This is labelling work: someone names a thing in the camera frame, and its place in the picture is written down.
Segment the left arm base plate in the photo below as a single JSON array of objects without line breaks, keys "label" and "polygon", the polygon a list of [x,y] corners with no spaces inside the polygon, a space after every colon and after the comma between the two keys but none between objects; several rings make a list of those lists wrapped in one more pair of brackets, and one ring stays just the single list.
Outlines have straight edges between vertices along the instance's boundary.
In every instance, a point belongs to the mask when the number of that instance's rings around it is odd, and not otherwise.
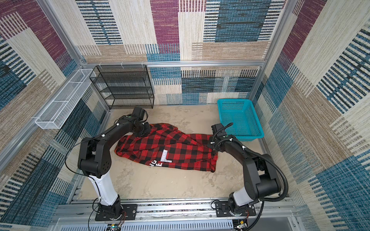
[{"label": "left arm base plate", "polygon": [[126,221],[135,220],[137,204],[120,203],[112,206],[104,206],[98,204],[98,211],[95,216],[95,221]]}]

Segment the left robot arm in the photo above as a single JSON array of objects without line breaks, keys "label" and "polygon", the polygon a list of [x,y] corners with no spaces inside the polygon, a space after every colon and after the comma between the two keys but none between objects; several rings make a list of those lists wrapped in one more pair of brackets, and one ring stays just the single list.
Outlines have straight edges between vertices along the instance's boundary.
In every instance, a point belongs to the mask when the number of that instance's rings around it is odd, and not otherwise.
[{"label": "left robot arm", "polygon": [[112,166],[110,149],[128,133],[136,137],[148,135],[151,128],[147,118],[147,112],[136,107],[131,114],[120,117],[107,130],[93,138],[82,140],[78,169],[92,182],[98,196],[98,215],[106,219],[118,219],[123,212],[120,197],[114,189],[109,173]]}]

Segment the teal plastic basket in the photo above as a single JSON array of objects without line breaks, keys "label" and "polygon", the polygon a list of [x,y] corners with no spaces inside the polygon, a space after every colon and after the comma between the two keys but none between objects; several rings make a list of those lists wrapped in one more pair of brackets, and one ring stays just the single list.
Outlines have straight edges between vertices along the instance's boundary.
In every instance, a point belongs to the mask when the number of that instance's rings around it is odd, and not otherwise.
[{"label": "teal plastic basket", "polygon": [[253,141],[265,136],[254,105],[248,99],[219,99],[217,101],[220,122],[226,126],[228,135],[240,141]]}]

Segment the red black plaid shirt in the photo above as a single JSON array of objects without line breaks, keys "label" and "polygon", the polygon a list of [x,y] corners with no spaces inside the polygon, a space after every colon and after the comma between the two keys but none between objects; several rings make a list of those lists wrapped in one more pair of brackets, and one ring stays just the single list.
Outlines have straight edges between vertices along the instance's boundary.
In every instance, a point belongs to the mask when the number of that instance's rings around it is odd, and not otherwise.
[{"label": "red black plaid shirt", "polygon": [[168,123],[151,124],[149,135],[123,136],[115,154],[152,167],[215,172],[218,153],[207,146],[211,135],[185,134]]}]

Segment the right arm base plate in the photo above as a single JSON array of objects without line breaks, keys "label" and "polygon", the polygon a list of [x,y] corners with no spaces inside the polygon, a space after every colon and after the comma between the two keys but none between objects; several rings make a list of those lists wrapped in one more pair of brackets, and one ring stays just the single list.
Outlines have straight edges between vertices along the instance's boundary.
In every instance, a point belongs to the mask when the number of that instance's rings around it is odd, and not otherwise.
[{"label": "right arm base plate", "polygon": [[237,206],[233,202],[214,200],[211,208],[216,211],[217,217],[246,217],[255,216],[255,208],[249,205]]}]

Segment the aluminium mounting rail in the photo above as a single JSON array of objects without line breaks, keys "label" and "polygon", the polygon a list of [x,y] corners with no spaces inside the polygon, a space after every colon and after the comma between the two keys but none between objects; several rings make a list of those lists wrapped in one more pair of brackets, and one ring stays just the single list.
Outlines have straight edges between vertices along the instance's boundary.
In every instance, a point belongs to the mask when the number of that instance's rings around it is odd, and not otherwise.
[{"label": "aluminium mounting rail", "polygon": [[122,200],[125,219],[96,221],[92,201],[74,201],[57,208],[50,231],[303,231],[290,198],[249,206],[234,217],[225,198]]}]

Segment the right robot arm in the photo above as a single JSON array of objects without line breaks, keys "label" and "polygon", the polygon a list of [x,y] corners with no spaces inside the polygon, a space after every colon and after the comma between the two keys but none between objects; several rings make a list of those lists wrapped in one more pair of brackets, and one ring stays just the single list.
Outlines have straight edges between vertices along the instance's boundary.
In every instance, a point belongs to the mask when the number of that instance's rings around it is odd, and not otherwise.
[{"label": "right robot arm", "polygon": [[232,155],[242,165],[243,187],[228,199],[232,215],[242,214],[257,202],[278,202],[288,195],[288,180],[269,155],[252,151],[234,136],[213,136],[208,147]]}]

